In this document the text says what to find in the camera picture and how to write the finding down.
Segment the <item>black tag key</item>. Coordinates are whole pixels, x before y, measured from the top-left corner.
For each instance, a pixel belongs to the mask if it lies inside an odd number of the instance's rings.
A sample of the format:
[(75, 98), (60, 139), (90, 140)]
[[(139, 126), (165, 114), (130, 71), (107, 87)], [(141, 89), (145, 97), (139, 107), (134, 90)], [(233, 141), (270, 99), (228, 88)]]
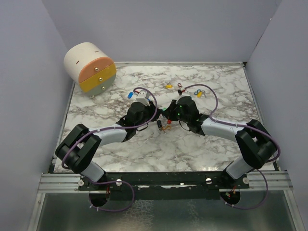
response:
[(161, 130), (162, 129), (162, 122), (161, 120), (157, 120), (157, 126)]

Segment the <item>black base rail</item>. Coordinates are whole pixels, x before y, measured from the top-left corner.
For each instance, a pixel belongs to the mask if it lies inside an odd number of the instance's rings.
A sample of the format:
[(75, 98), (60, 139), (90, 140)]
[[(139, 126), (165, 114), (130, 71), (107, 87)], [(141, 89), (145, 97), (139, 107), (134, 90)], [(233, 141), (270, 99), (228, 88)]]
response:
[(108, 173), (99, 182), (83, 178), (81, 192), (111, 200), (218, 200), (219, 191), (247, 189), (246, 175), (233, 180), (223, 171), (197, 172), (118, 172)]

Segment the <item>round pastel drawer cabinet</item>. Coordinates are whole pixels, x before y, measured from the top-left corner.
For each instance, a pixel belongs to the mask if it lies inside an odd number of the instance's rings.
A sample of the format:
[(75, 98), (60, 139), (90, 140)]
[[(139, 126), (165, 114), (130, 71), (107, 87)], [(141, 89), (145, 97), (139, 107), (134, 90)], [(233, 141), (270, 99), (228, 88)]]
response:
[(90, 42), (72, 47), (64, 57), (64, 68), (81, 91), (91, 98), (105, 92), (116, 78), (114, 61)]

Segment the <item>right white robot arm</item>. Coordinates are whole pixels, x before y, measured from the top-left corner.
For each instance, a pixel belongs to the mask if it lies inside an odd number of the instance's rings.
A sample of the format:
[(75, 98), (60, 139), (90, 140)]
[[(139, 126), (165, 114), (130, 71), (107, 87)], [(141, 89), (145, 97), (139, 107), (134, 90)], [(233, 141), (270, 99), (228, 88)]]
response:
[(227, 121), (219, 123), (200, 113), (190, 96), (172, 100), (162, 115), (170, 121), (185, 123), (195, 134), (217, 136), (237, 143), (241, 156), (231, 162), (221, 176), (221, 183), (226, 188), (234, 187), (242, 175), (262, 168), (277, 151), (277, 146), (259, 121), (253, 119), (233, 126)]

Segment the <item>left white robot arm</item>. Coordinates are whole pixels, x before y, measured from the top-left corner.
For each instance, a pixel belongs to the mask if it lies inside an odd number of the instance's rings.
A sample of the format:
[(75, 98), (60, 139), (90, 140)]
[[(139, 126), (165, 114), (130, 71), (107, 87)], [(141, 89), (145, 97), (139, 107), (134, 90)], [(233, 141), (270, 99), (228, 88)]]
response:
[(90, 130), (83, 124), (76, 125), (55, 150), (64, 167), (87, 177), (90, 185), (101, 190), (106, 185), (105, 170), (92, 159), (101, 146), (130, 140), (139, 127), (147, 126), (157, 120), (160, 110), (157, 100), (146, 100), (149, 105), (134, 102), (127, 114), (114, 125)]

